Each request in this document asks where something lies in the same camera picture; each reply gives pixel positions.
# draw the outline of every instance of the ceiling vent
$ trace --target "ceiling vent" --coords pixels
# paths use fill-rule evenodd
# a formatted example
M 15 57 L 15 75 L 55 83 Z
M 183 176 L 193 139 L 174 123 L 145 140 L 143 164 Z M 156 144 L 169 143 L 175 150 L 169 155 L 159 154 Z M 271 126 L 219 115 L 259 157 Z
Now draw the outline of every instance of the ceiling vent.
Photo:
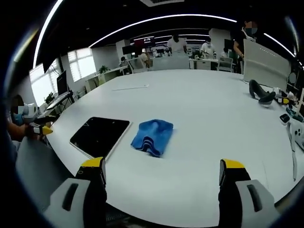
M 185 0 L 140 0 L 148 7 L 159 6 L 163 4 L 176 3 L 176 2 L 184 2 Z

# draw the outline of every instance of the tablet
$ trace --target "tablet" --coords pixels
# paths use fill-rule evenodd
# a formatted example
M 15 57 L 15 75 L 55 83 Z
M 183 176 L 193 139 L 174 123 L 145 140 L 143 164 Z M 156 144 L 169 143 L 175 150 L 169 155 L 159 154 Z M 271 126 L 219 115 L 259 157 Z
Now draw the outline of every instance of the tablet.
M 90 159 L 107 159 L 130 125 L 126 120 L 92 117 L 73 135 L 70 143 Z

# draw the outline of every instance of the blue cloth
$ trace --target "blue cloth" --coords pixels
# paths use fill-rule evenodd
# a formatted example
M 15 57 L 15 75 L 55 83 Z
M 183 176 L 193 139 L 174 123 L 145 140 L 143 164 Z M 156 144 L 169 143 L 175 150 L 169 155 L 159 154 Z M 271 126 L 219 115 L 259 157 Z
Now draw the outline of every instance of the blue cloth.
M 131 146 L 137 150 L 160 157 L 173 132 L 173 124 L 164 120 L 150 120 L 139 124 L 137 135 Z

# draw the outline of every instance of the ceiling light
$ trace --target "ceiling light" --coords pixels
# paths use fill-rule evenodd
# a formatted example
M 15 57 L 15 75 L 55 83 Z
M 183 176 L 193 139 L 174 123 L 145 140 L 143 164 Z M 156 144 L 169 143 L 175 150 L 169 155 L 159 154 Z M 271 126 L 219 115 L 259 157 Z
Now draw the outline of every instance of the ceiling light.
M 180 36 L 203 36 L 203 37 L 209 37 L 209 35 L 199 35 L 199 34 L 184 34 Z
M 205 41 L 204 39 L 186 39 L 185 41 Z
M 147 38 L 153 38 L 154 36 L 152 37 L 143 37 L 143 38 L 138 38 L 138 39 L 134 39 L 134 40 L 140 40 L 140 39 L 147 39 Z
M 167 43 L 168 41 L 156 42 L 156 44 Z
M 154 39 L 165 38 L 165 37 L 172 37 L 172 36 L 155 37 Z
M 63 2 L 63 0 L 58 0 L 58 1 L 55 3 L 55 5 L 53 6 L 52 10 L 51 10 L 50 13 L 48 14 L 46 21 L 45 21 L 44 24 L 43 24 L 43 27 L 42 27 L 42 29 L 41 29 L 41 32 L 40 32 L 40 34 L 39 34 L 39 38 L 38 38 L 38 41 L 37 41 L 36 49 L 35 49 L 33 68 L 36 67 L 38 52 L 39 52 L 39 48 L 40 48 L 41 41 L 42 41 L 42 38 L 43 38 L 43 36 L 44 36 L 44 33 L 46 32 L 47 27 L 48 27 L 48 24 L 49 24 L 49 22 L 51 21 L 52 17 L 54 16 L 54 13 L 56 12 L 56 10 L 58 9 L 58 7 L 60 6 L 60 4 L 61 4 L 62 2 Z
M 164 19 L 164 18 L 174 18 L 174 17 L 185 17 L 185 16 L 193 16 L 193 17 L 206 17 L 206 18 L 216 18 L 216 19 L 222 19 L 222 20 L 228 20 L 228 21 L 231 21 L 231 22 L 237 22 L 236 20 L 232 20 L 232 19 L 229 19 L 229 18 L 224 18 L 224 17 L 219 17 L 219 16 L 213 16 L 213 15 L 206 15 L 206 14 L 174 14 L 174 15 L 167 15 L 167 16 L 162 16 L 162 17 L 156 17 L 156 18 L 151 18 L 151 19 L 146 19 L 146 20 L 142 20 L 142 21 L 138 21 L 136 23 L 133 23 L 131 25 L 127 25 L 125 27 L 122 27 L 114 32 L 111 32 L 110 34 L 100 38 L 99 40 L 97 40 L 95 43 L 91 44 L 89 46 L 89 48 L 91 48 L 93 45 L 97 44 L 98 42 L 100 42 L 101 40 L 117 33 L 117 32 L 120 32 L 124 29 L 127 29 L 129 27 L 132 27 L 134 25 L 139 25 L 139 24 L 142 24 L 142 23 L 145 23 L 145 22 L 148 22 L 148 21 L 152 21 L 152 20 L 158 20 L 158 19 Z
M 283 44 L 281 44 L 279 41 L 277 41 L 275 38 L 271 37 L 270 35 L 268 35 L 267 33 L 264 33 L 265 36 L 267 36 L 268 38 L 272 39 L 275 43 L 277 43 L 278 45 L 280 45 L 282 48 L 284 48 L 290 55 L 292 55 L 292 57 L 295 57 L 295 55 L 288 50 Z

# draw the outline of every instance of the potted plant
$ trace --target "potted plant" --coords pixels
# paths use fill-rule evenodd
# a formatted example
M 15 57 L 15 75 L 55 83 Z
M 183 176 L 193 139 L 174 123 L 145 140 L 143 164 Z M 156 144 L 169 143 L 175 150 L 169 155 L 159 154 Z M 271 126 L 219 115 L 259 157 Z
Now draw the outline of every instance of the potted plant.
M 102 74 L 102 73 L 104 73 L 104 72 L 106 72 L 106 71 L 108 71 L 108 70 L 109 70 L 109 68 L 107 68 L 106 66 L 102 66 L 102 67 L 99 69 L 99 73 Z
M 49 95 L 47 96 L 47 98 L 44 99 L 44 101 L 45 101 L 47 104 L 50 104 L 54 99 L 55 99 L 55 98 L 54 98 L 53 92 L 50 92 Z

